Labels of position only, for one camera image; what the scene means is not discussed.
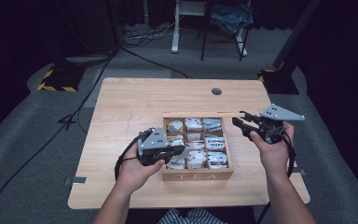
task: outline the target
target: chair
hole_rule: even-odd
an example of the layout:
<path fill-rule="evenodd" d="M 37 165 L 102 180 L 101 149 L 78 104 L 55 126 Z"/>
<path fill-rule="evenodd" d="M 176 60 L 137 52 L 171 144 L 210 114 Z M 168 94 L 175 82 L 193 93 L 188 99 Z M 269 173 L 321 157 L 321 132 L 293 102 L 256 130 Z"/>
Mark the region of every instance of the chair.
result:
<path fill-rule="evenodd" d="M 231 34 L 234 40 L 209 40 L 207 30 L 211 26 L 211 21 L 217 27 Z M 251 0 L 208 0 L 205 4 L 203 24 L 199 30 L 203 32 L 201 60 L 203 61 L 206 43 L 235 43 L 240 49 L 240 61 L 242 61 L 245 51 L 245 44 L 249 31 L 253 28 Z M 244 39 L 241 38 L 242 31 L 245 30 Z"/>

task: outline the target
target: desk leg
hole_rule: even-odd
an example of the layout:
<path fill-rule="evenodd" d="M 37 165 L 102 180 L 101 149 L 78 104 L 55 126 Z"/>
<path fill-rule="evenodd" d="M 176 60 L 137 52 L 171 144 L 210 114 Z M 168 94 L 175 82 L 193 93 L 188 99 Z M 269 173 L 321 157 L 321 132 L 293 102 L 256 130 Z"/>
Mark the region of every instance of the desk leg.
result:
<path fill-rule="evenodd" d="M 240 49 L 240 53 L 241 53 L 241 50 L 242 50 L 242 46 L 243 46 L 243 39 L 242 39 L 242 31 L 243 29 L 240 29 L 237 33 L 237 35 L 235 36 L 235 38 L 237 39 L 237 44 L 238 44 L 238 48 Z M 248 55 L 248 52 L 246 51 L 246 48 L 243 50 L 243 54 L 242 56 L 243 57 L 246 57 Z"/>
<path fill-rule="evenodd" d="M 179 14 L 180 14 L 180 0 L 176 0 L 175 8 L 175 29 L 173 30 L 173 39 L 172 39 L 172 53 L 177 53 L 179 51 Z"/>

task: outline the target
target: metal bracket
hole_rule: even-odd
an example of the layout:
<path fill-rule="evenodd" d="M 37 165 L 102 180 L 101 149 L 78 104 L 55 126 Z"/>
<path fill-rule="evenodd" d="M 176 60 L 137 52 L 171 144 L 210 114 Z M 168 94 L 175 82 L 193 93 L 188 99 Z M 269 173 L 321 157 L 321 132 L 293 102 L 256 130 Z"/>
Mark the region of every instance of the metal bracket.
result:
<path fill-rule="evenodd" d="M 304 120 L 303 115 L 298 115 L 290 110 L 277 106 L 275 104 L 270 105 L 264 111 L 260 112 L 260 116 L 267 119 L 274 120 Z"/>
<path fill-rule="evenodd" d="M 75 176 L 73 179 L 66 178 L 65 182 L 63 183 L 65 186 L 73 186 L 77 184 L 86 184 L 87 178 L 84 176 Z"/>
<path fill-rule="evenodd" d="M 144 150 L 154 150 L 156 148 L 165 148 L 170 144 L 165 140 L 164 132 L 161 127 L 156 128 L 143 142 L 138 139 L 138 154 L 144 155 Z"/>

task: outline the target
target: yellow black tape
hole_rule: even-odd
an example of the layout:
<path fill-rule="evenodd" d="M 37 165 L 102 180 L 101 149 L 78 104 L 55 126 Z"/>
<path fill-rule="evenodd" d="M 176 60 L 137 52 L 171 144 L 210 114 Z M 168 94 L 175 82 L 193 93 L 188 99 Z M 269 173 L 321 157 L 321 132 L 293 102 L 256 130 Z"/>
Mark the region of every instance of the yellow black tape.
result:
<path fill-rule="evenodd" d="M 51 66 L 37 89 L 39 91 L 78 91 L 78 82 L 72 82 L 73 78 L 65 80 L 59 79 L 59 76 L 59 72 L 55 72 L 54 66 Z"/>
<path fill-rule="evenodd" d="M 258 80 L 264 83 L 263 74 L 275 73 L 275 72 L 276 72 L 276 71 L 275 71 L 275 70 L 272 70 L 272 69 L 263 69 L 263 70 L 260 70 L 260 71 L 257 73 Z"/>
<path fill-rule="evenodd" d="M 46 80 L 48 79 L 48 77 L 51 75 L 51 73 L 53 72 L 53 67 L 50 67 L 50 69 L 46 72 L 45 77 L 43 78 L 42 82 L 39 84 L 39 86 L 37 87 L 37 89 L 40 90 L 48 90 L 48 87 L 46 86 Z"/>

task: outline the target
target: person's right hand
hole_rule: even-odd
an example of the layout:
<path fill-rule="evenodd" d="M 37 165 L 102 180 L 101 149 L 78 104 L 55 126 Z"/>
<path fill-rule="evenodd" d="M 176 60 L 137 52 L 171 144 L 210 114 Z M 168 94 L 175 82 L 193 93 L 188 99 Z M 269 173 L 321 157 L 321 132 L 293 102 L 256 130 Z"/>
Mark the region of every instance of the person's right hand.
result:
<path fill-rule="evenodd" d="M 295 126 L 284 122 L 283 128 L 293 144 Z M 282 176 L 287 177 L 287 161 L 289 159 L 287 145 L 283 141 L 270 145 L 266 143 L 257 132 L 251 132 L 251 137 L 252 141 L 260 150 L 261 163 L 264 169 L 266 169 L 267 175 L 279 178 Z"/>

